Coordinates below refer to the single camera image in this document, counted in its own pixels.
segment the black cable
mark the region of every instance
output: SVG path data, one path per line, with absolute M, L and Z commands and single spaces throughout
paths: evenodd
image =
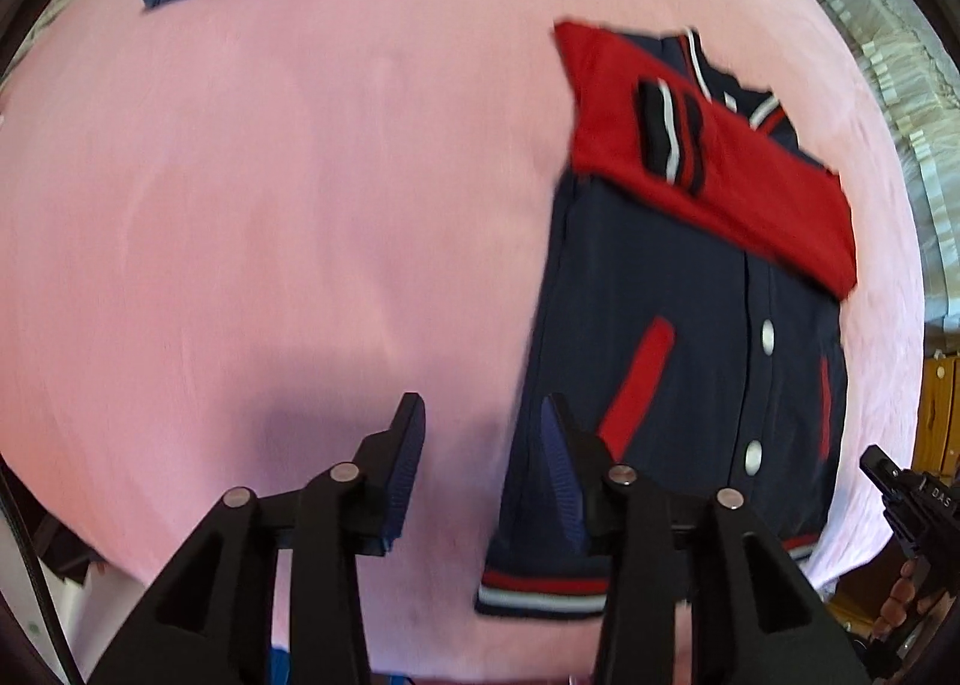
M 7 518 L 7 524 L 13 532 L 13 539 L 20 550 L 23 565 L 27 569 L 30 584 L 34 588 L 34 596 L 37 597 L 40 616 L 43 618 L 43 624 L 47 626 L 47 634 L 54 645 L 56 659 L 59 660 L 61 669 L 64 670 L 66 681 L 68 685 L 83 685 L 83 676 L 80 674 L 80 669 L 77 668 L 77 662 L 70 651 L 70 645 L 66 642 L 64 629 L 56 616 L 54 600 L 50 597 L 47 580 L 43 578 L 43 572 L 40 570 L 40 559 L 37 558 L 37 551 L 32 544 L 30 531 L 27 530 L 27 525 L 23 522 L 16 500 L 11 493 L 10 485 L 7 484 L 6 472 L 8 470 L 7 463 L 0 455 L 0 510 L 3 511 L 3 516 Z

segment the bed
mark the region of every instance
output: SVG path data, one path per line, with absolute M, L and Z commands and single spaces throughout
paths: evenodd
M 815 0 L 75 0 L 0 94 L 0 450 L 37 498 L 149 582 L 224 489 L 301 486 L 417 390 L 407 527 L 360 566 L 373 667 L 588 672 L 597 624 L 472 610 L 572 122 L 565 15 L 697 26 L 838 170 L 859 284 L 808 577 L 876 554 L 856 462 L 910 460 L 920 258 L 883 117 Z

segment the white ruffled curtain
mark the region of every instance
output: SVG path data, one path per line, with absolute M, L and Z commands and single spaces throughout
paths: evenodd
M 901 156 L 923 260 L 928 351 L 960 349 L 960 73 L 912 0 L 821 0 Z

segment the pink bedsheet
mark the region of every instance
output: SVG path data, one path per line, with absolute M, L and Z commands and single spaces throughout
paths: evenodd
M 856 458 L 870 442 L 910 458 L 920 264 L 880 111 L 814 0 L 78 0 L 0 98 L 13 469 L 149 581 L 224 490 L 298 487 L 417 390 L 406 530 L 360 566 L 373 664 L 587 672 L 595 624 L 472 611 L 571 127 L 560 16 L 697 26 L 839 170 L 860 283 L 810 578 L 874 554 L 889 531 Z

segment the hand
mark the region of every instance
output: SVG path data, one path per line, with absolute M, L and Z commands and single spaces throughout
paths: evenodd
M 916 560 L 908 560 L 902 566 L 901 578 L 896 580 L 894 586 L 890 589 L 889 599 L 885 600 L 883 606 L 880 607 L 880 616 L 877 618 L 877 622 L 874 624 L 874 629 L 871 632 L 872 638 L 882 639 L 889 634 L 890 631 L 898 629 L 899 626 L 902 626 L 904 621 L 906 621 L 907 608 L 911 605 L 915 597 L 917 597 L 917 588 L 914 587 L 913 582 L 910 580 L 916 568 Z M 928 613 L 930 607 L 936 605 L 942 595 L 943 594 L 925 597 L 925 599 L 918 603 L 917 612 L 920 615 Z

